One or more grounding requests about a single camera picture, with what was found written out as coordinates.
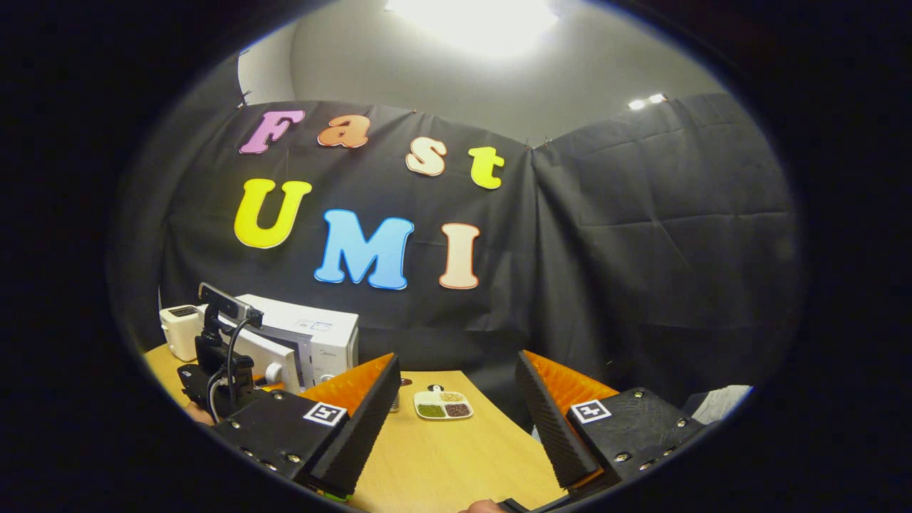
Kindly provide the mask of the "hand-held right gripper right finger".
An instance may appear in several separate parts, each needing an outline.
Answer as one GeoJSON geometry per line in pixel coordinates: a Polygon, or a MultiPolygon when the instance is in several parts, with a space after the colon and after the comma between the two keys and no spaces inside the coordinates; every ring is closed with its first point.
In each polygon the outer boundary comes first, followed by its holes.
{"type": "Polygon", "coordinates": [[[638,480],[706,428],[651,390],[619,392],[528,350],[518,353],[515,380],[567,492],[638,480]]]}

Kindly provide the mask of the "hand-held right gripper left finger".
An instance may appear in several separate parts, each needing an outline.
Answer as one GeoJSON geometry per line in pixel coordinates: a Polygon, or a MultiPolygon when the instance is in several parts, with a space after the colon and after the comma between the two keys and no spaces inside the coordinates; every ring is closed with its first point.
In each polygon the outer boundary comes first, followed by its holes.
{"type": "Polygon", "coordinates": [[[272,390],[216,423],[226,444],[302,487],[345,499],[400,390],[400,358],[388,353],[293,394],[272,390]]]}

